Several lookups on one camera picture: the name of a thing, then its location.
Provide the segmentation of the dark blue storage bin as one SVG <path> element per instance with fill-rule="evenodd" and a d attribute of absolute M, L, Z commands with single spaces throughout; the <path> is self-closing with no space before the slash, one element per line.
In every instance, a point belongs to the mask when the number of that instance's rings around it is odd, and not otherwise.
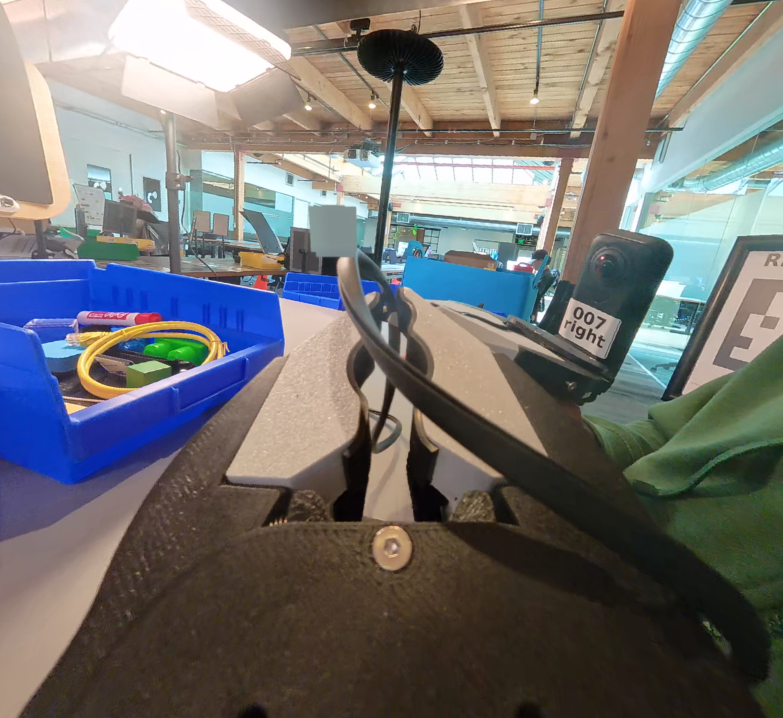
<path fill-rule="evenodd" d="M 345 311 L 338 277 L 289 272 L 285 276 L 281 297 L 335 311 Z"/>

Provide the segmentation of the blue plastic bin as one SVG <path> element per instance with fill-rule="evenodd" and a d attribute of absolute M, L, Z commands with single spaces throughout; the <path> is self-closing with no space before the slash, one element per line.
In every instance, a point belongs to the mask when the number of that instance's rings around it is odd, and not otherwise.
<path fill-rule="evenodd" d="M 149 444 L 182 445 L 217 406 L 283 355 L 275 293 L 92 261 L 1 262 L 2 458 L 74 484 Z M 157 312 L 216 332 L 228 355 L 68 413 L 42 342 L 24 325 L 82 311 Z"/>

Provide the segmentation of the wooden post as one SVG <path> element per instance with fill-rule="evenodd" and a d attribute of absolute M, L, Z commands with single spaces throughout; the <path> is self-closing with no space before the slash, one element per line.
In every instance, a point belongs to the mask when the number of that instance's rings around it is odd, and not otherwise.
<path fill-rule="evenodd" d="M 619 227 L 681 2 L 627 2 L 562 272 L 568 282 L 593 239 Z"/>

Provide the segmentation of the red marker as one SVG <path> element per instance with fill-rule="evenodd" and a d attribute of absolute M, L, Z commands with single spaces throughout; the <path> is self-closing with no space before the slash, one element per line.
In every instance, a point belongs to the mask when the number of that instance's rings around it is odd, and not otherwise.
<path fill-rule="evenodd" d="M 83 311 L 76 317 L 80 326 L 105 326 L 110 328 L 129 328 L 163 321 L 157 312 L 101 312 Z"/>

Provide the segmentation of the black floor lamp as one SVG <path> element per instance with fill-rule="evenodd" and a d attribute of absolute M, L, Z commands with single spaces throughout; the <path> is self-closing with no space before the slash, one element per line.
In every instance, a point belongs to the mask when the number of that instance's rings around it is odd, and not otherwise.
<path fill-rule="evenodd" d="M 368 33 L 358 43 L 358 61 L 378 80 L 391 84 L 391 102 L 377 215 L 373 259 L 382 263 L 388 221 L 393 166 L 396 155 L 398 118 L 403 87 L 431 83 L 443 69 L 444 57 L 438 46 L 416 29 L 381 29 Z"/>

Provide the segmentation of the green box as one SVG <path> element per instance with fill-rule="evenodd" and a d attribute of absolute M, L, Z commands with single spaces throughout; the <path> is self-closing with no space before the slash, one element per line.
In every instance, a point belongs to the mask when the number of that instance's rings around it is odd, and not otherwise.
<path fill-rule="evenodd" d="M 136 243 L 109 242 L 114 237 L 96 236 L 84 240 L 77 248 L 77 257 L 94 261 L 135 261 L 140 256 Z"/>

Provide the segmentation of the light blue block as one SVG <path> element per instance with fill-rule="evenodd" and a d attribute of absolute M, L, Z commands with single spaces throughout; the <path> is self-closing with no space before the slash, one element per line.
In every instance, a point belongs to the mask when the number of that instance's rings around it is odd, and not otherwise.
<path fill-rule="evenodd" d="M 42 343 L 47 369 L 54 375 L 74 372 L 85 350 L 81 344 L 71 344 L 67 340 Z"/>

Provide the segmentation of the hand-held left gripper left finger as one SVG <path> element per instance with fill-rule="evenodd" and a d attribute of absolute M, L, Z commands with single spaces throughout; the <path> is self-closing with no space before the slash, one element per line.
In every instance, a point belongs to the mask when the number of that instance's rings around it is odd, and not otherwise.
<path fill-rule="evenodd" d="M 334 517 L 363 517 L 385 383 L 346 312 L 283 367 L 225 477 L 230 485 L 314 491 Z"/>

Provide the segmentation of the black framed marker poster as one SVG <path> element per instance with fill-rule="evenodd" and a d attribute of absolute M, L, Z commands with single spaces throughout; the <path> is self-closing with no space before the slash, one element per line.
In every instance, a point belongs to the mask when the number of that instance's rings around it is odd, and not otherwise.
<path fill-rule="evenodd" d="M 781 334 L 782 236 L 740 236 L 661 399 L 743 369 Z"/>

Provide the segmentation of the bright green toy brick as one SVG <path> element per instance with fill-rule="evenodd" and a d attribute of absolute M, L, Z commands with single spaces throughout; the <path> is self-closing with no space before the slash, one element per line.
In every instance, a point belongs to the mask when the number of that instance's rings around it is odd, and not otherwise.
<path fill-rule="evenodd" d="M 142 353 L 153 359 L 180 361 L 199 366 L 208 357 L 209 351 L 209 346 L 199 341 L 162 337 L 147 344 Z"/>

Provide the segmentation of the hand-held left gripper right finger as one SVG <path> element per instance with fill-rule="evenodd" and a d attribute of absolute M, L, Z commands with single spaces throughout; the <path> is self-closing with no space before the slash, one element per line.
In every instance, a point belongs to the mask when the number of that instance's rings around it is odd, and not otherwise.
<path fill-rule="evenodd" d="M 456 314 L 409 288 L 398 290 L 410 308 L 406 359 L 466 407 L 546 454 L 496 356 Z M 443 521 L 470 491 L 491 493 L 507 478 L 414 409 L 406 464 L 416 521 Z"/>

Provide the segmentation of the large studio light on stand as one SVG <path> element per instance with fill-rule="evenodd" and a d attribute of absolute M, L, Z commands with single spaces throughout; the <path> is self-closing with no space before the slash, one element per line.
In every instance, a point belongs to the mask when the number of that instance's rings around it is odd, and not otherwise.
<path fill-rule="evenodd" d="M 216 95 L 228 95 L 292 57 L 278 35 L 224 0 L 126 0 L 106 28 L 106 44 L 125 57 L 122 95 L 161 113 L 168 202 L 169 270 L 181 273 L 177 118 L 215 126 Z"/>

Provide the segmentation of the dark green block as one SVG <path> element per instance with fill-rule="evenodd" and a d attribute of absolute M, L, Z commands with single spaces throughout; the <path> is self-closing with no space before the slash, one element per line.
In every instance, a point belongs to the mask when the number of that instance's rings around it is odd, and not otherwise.
<path fill-rule="evenodd" d="M 125 373 L 126 388 L 137 389 L 170 378 L 172 367 L 158 360 L 147 360 L 127 366 Z"/>

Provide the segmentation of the person's right forearm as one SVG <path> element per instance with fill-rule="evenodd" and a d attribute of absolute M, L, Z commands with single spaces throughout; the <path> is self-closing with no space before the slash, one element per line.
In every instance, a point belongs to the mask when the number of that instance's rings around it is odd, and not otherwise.
<path fill-rule="evenodd" d="M 782 339 L 646 419 L 584 421 L 659 526 L 768 625 L 770 671 L 755 694 L 766 716 L 782 716 Z"/>

